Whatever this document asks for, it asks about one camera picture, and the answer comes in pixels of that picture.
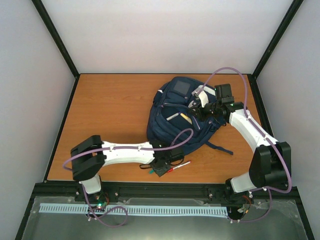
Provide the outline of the yellow highlighter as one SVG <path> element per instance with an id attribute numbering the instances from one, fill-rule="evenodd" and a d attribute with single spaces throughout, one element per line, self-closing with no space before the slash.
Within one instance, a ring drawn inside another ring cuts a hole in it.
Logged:
<path id="1" fill-rule="evenodd" d="M 189 124 L 193 124 L 193 122 L 192 122 L 192 120 L 187 116 L 187 115 L 185 115 L 185 114 L 183 114 L 183 113 L 180 113 L 180 116 L 184 119 L 184 120 L 186 120 Z"/>

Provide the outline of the purple-capped white marker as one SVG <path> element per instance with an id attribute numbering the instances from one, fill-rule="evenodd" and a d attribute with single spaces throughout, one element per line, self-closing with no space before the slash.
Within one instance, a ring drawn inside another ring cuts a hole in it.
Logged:
<path id="1" fill-rule="evenodd" d="M 175 114 L 167 117 L 166 120 L 167 120 L 167 121 L 170 121 L 170 120 L 172 120 L 173 118 L 177 117 L 178 115 L 179 115 L 179 112 L 176 112 Z"/>

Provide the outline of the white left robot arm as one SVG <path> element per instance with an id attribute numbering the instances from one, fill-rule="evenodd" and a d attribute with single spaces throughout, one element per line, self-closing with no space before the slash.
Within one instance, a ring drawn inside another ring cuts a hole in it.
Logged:
<path id="1" fill-rule="evenodd" d="M 138 163 L 142 169 L 152 168 L 161 177 L 175 162 L 182 163 L 185 157 L 182 147 L 173 147 L 159 140 L 118 144 L 103 141 L 100 135 L 93 135 L 82 141 L 71 149 L 70 155 L 73 180 L 82 184 L 86 195 L 95 202 L 104 195 L 98 174 L 101 168 Z"/>

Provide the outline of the navy blue backpack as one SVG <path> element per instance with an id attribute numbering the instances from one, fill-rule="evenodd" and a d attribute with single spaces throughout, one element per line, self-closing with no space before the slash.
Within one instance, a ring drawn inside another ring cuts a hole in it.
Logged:
<path id="1" fill-rule="evenodd" d="M 167 144 L 172 142 L 178 144 L 187 139 L 190 132 L 186 131 L 175 139 L 176 136 L 185 129 L 192 129 L 192 138 L 181 146 L 185 155 L 196 151 L 203 145 L 230 155 L 234 154 L 230 150 L 210 143 L 210 139 L 215 132 L 226 124 L 223 117 L 209 117 L 206 120 L 198 120 L 188 113 L 189 107 L 199 102 L 196 100 L 196 96 L 192 95 L 192 92 L 203 84 L 203 82 L 194 78 L 176 76 L 157 90 L 147 123 L 146 135 L 148 141 L 158 140 Z M 179 113 L 179 115 L 169 121 L 166 120 L 175 113 Z M 180 113 L 188 116 L 192 120 L 192 124 L 183 119 Z"/>

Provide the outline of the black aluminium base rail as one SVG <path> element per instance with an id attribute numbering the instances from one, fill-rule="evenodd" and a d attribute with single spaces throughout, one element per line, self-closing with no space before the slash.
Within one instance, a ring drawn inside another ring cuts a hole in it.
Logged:
<path id="1" fill-rule="evenodd" d="M 210 204 L 231 204 L 224 196 L 224 184 L 103 182 L 101 189 L 111 203 L 117 203 L 120 199 L 147 198 L 195 199 Z M 31 197 L 75 197 L 79 202 L 84 201 L 81 185 L 73 181 L 37 183 Z"/>

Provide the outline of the red-capped white pen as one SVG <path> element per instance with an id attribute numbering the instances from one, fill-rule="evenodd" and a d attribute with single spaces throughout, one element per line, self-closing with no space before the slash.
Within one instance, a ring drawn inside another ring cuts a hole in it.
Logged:
<path id="1" fill-rule="evenodd" d="M 178 169 L 178 168 L 187 166 L 187 165 L 190 164 L 191 162 L 192 162 L 192 161 L 187 161 L 187 162 L 184 162 L 184 163 L 179 164 L 179 165 L 177 165 L 177 166 L 174 166 L 174 167 L 172 167 L 167 173 L 173 172 L 174 170 L 176 170 L 176 169 Z"/>

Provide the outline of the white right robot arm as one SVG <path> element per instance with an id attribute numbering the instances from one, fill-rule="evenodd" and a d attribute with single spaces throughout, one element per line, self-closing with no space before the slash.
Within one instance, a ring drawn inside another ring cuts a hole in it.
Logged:
<path id="1" fill-rule="evenodd" d="M 289 193 L 292 189 L 290 145 L 269 135 L 245 104 L 235 101 L 229 84 L 216 85 L 209 91 L 215 102 L 209 101 L 205 88 L 200 85 L 192 92 L 195 101 L 189 105 L 188 112 L 201 121 L 209 117 L 223 119 L 241 134 L 253 152 L 248 172 L 225 182 L 226 196 L 258 190 Z"/>

